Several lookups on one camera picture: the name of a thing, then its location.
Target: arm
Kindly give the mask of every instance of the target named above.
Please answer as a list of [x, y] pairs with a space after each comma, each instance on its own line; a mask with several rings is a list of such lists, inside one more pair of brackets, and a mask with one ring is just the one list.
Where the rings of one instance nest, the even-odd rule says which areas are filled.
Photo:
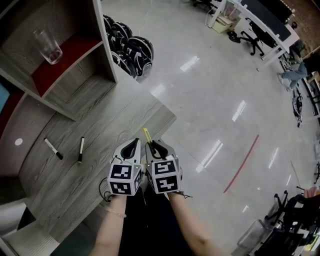
[[314, 75], [307, 81], [308, 84], [311, 83], [311, 81], [313, 81], [314, 79], [318, 79], [319, 78], [319, 72], [315, 72]]
[[182, 195], [168, 193], [168, 197], [182, 235], [196, 256], [229, 255], [211, 241], [209, 234], [192, 214]]
[[[126, 211], [126, 203], [127, 196], [118, 195], [112, 199], [109, 208], [116, 213], [124, 214]], [[95, 246], [90, 256], [117, 256], [123, 225], [123, 217], [107, 212], [98, 231]]]

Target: black marker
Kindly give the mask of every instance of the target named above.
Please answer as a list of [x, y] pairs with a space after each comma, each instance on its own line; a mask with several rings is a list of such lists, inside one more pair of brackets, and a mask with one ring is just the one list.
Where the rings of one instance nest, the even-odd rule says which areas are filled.
[[49, 141], [47, 138], [44, 139], [44, 142], [49, 146], [49, 148], [53, 151], [53, 153], [56, 154], [56, 156], [57, 156], [60, 160], [62, 160], [62, 159], [64, 158], [64, 157], [62, 156], [62, 154], [60, 154], [60, 153], [55, 149], [55, 147], [52, 146], [52, 144], [50, 143], [50, 141]]
[[80, 153], [79, 153], [79, 157], [78, 157], [79, 163], [82, 162], [82, 150], [84, 149], [84, 141], [85, 141], [85, 137], [82, 137], [81, 138], [81, 145], [80, 145]]

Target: black and white helmet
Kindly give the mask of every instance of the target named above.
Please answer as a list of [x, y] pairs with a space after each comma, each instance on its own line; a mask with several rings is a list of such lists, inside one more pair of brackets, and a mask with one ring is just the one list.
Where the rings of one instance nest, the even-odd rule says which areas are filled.
[[103, 21], [104, 21], [105, 30], [111, 30], [113, 24], [115, 23], [115, 21], [107, 15], [103, 15]]
[[127, 72], [134, 79], [137, 79], [137, 71], [133, 60], [130, 58], [128, 54], [123, 51], [111, 52], [112, 59], [115, 64], [117, 64], [120, 68], [122, 68], [125, 72]]
[[141, 36], [132, 36], [128, 41], [129, 43], [139, 47], [142, 53], [151, 61], [154, 60], [154, 47], [148, 39]]
[[132, 37], [132, 31], [130, 27], [128, 27], [126, 24], [122, 22], [115, 22], [112, 25], [112, 29], [116, 31], [116, 35], [119, 38], [131, 38]]
[[142, 76], [142, 74], [145, 71], [151, 69], [152, 62], [148, 57], [144, 56], [144, 54], [142, 53], [139, 47], [133, 45], [132, 43], [129, 42], [128, 39], [124, 37], [121, 38], [120, 44], [121, 44], [122, 50], [125, 53], [127, 53], [133, 60], [137, 75], [139, 77]]
[[121, 51], [121, 39], [116, 36], [116, 33], [113, 30], [110, 30], [106, 33], [106, 37], [109, 42], [109, 46], [111, 51], [116, 52], [116, 51]]

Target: black pants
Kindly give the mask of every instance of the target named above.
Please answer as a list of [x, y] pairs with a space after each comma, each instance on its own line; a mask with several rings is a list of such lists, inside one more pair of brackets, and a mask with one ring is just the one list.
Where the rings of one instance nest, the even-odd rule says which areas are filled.
[[193, 256], [170, 202], [148, 186], [128, 196], [119, 256]]

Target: tiled floor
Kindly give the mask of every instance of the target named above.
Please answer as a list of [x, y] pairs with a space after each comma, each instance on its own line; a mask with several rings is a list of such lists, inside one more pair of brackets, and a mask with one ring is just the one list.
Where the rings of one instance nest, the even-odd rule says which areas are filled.
[[[295, 196], [296, 185], [312, 186], [318, 122], [297, 128], [292, 95], [276, 75], [280, 64], [258, 72], [258, 56], [205, 26], [202, 9], [179, 0], [152, 0], [152, 7], [150, 0], [101, 3], [104, 14], [129, 25], [134, 35], [144, 26], [140, 35], [153, 43], [151, 74], [139, 81], [177, 116], [163, 139], [180, 158], [184, 191], [215, 241], [232, 252], [254, 220], [263, 220], [275, 193]], [[307, 120], [312, 106], [300, 89]]]

